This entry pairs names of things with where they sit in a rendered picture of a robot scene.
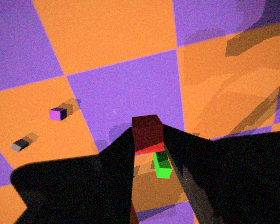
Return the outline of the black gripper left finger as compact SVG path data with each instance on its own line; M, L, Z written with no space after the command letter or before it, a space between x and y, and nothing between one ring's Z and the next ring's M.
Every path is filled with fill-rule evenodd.
M98 154L32 162L10 181L31 202L96 193L109 224L130 224L135 147L132 127Z

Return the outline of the purple block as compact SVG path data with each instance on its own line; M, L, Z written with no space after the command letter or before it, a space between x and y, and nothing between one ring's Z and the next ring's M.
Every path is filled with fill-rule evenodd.
M67 118L67 109L55 107L49 110L50 120L62 121L65 118Z

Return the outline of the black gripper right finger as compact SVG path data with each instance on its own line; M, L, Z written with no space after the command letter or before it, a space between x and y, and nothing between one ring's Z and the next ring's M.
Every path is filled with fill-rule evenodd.
M163 137L199 224L220 224L236 161L280 155L280 131L212 141L163 124Z

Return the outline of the green block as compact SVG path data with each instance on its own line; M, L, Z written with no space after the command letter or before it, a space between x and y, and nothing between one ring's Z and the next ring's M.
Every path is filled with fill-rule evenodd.
M165 151L154 152L154 165L156 164L156 160L158 159L168 159L167 154Z
M172 167L168 159L158 159L156 160L155 170L157 178L169 178Z

